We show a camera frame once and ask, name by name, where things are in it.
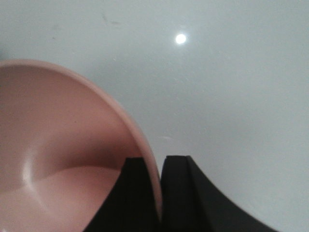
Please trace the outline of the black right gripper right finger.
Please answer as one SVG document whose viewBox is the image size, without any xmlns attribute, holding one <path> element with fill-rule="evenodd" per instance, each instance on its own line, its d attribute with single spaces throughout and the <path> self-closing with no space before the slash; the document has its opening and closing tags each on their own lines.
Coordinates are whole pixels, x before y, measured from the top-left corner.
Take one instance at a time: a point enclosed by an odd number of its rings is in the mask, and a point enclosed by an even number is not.
<svg viewBox="0 0 309 232">
<path fill-rule="evenodd" d="M 306 232 L 309 195 L 249 185 L 248 196 L 229 197 L 190 156 L 167 156 L 161 174 L 166 232 Z"/>
</svg>

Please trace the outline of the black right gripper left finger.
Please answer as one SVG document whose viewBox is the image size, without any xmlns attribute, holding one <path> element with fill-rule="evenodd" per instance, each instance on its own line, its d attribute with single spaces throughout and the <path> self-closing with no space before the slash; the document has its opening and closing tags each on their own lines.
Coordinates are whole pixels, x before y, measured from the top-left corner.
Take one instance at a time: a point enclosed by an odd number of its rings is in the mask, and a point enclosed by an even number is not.
<svg viewBox="0 0 309 232">
<path fill-rule="evenodd" d="M 160 227 L 143 158 L 127 158 L 108 197 L 85 232 L 156 232 Z"/>
</svg>

